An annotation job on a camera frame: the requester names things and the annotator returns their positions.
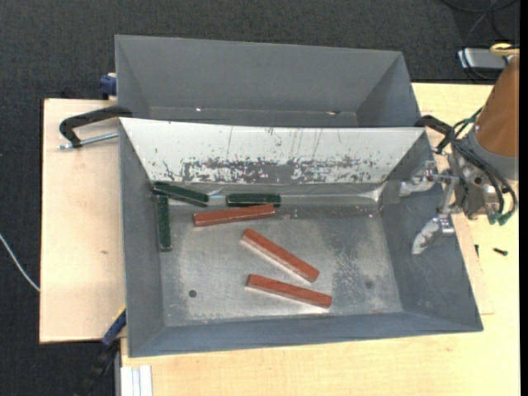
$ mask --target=black carpet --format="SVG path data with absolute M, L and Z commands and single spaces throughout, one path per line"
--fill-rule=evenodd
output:
M 469 82 L 456 51 L 518 42 L 519 6 L 493 13 L 497 28 L 489 11 L 467 37 L 482 12 L 437 0 L 0 0 L 0 233 L 38 282 L 40 99 L 98 98 L 114 34 L 400 50 L 413 81 Z M 38 294 L 0 247 L 1 395 L 71 394 L 93 362 L 95 343 L 40 346 L 38 317 Z M 111 391 L 107 378 L 99 392 Z

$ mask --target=metal rod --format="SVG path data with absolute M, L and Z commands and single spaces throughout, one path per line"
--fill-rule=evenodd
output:
M 86 144 L 93 144 L 95 142 L 99 141 L 105 141 L 107 139 L 117 138 L 119 134 L 117 132 L 110 132 L 109 134 L 103 134 L 99 136 L 92 136 L 91 138 L 81 139 L 81 146 L 84 146 Z M 72 149 L 73 144 L 71 142 L 68 142 L 66 144 L 59 145 L 59 149 Z

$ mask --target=screw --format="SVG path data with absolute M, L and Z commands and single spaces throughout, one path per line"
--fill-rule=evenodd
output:
M 497 248 L 497 247 L 495 247 L 495 248 L 493 249 L 493 251 L 498 252 L 499 254 L 503 255 L 504 257 L 505 257 L 506 255 L 508 255 L 508 251 L 504 251 L 503 249 L 499 249 L 499 248 Z

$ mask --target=blue clamp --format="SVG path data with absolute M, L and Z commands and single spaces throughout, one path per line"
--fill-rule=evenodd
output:
M 117 95 L 117 79 L 109 75 L 104 75 L 99 81 L 99 90 L 108 96 Z

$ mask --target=brown object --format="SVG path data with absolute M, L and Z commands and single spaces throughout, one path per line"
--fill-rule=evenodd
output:
M 322 308 L 329 308 L 332 305 L 332 296 L 330 295 L 321 294 L 304 287 L 289 285 L 288 283 L 256 274 L 251 274 L 247 277 L 246 287 Z
M 519 63 L 514 57 L 502 71 L 475 126 L 475 138 L 491 153 L 519 155 Z
M 197 228 L 212 226 L 214 224 L 233 223 L 235 221 L 247 221 L 267 219 L 275 215 L 273 204 L 254 205 L 251 207 L 234 208 L 232 210 L 207 211 L 195 213 L 193 219 Z
M 294 254 L 286 251 L 271 240 L 264 238 L 253 229 L 246 230 L 242 236 L 242 240 L 309 282 L 314 282 L 319 276 L 319 270 L 313 268 L 307 262 L 297 258 Z

